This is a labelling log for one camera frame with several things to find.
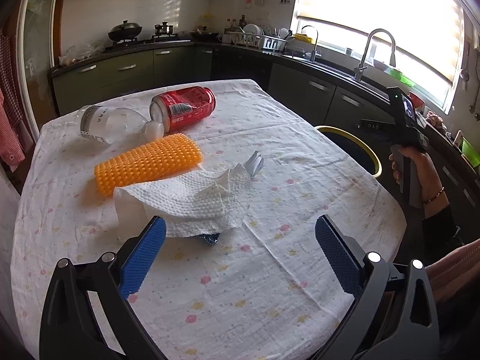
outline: paper towel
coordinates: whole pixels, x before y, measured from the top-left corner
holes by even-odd
[[[115,188],[118,239],[138,235],[154,215],[167,237],[216,234],[238,227],[248,209],[250,175],[243,165],[219,174],[195,170],[158,181]]]

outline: red soda can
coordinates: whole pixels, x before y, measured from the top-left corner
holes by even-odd
[[[150,117],[169,132],[209,116],[216,105],[210,89],[193,86],[155,96],[150,103]]]

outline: white floral tablecloth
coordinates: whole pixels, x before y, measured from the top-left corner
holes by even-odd
[[[264,156],[265,167],[254,179],[241,227],[223,233],[213,247],[199,238],[167,239],[129,302],[170,360],[306,359],[330,337],[353,300],[315,240],[316,219],[328,213],[366,251],[388,260],[405,231],[404,215],[353,159],[253,81],[200,85],[215,93],[217,109],[183,132],[200,146],[201,168],[231,167],[254,150]],[[169,89],[105,104],[148,117],[152,97]],[[93,168],[141,139],[108,146],[80,138],[74,114],[42,128],[11,261],[18,325],[37,358],[56,262],[91,262],[120,247],[113,199],[96,191]],[[98,298],[91,299],[99,310]],[[107,342],[121,351],[101,310],[97,314]]]

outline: faucet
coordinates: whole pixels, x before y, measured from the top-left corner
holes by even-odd
[[[368,52],[368,47],[370,46],[371,38],[373,38],[373,36],[377,32],[386,33],[390,37],[390,39],[392,40],[392,54],[390,54],[390,66],[393,66],[394,68],[397,66],[397,62],[395,61],[395,49],[397,49],[397,44],[395,43],[395,39],[393,38],[393,35],[391,33],[389,33],[387,30],[384,30],[383,28],[377,28],[376,30],[373,30],[371,33],[368,34],[367,44],[365,45],[365,51],[363,52],[363,55],[361,57],[361,61],[358,64],[358,66],[353,69],[353,71],[355,72],[355,79],[357,81],[362,80],[363,71],[366,68],[368,68],[368,66],[365,66],[365,59],[367,58],[367,52]]]
[[[315,40],[315,47],[313,48],[313,52],[311,53],[311,56],[310,56],[310,62],[315,62],[315,57],[317,56],[318,30],[314,26],[307,25],[307,26],[303,26],[301,31],[303,31],[303,29],[307,28],[307,27],[312,27],[317,32],[317,39]]]

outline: yellow sponge cloth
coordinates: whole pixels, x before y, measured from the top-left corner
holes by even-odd
[[[115,187],[158,180],[201,161],[196,143],[183,134],[174,134],[99,163],[94,173],[98,190],[108,196]]]

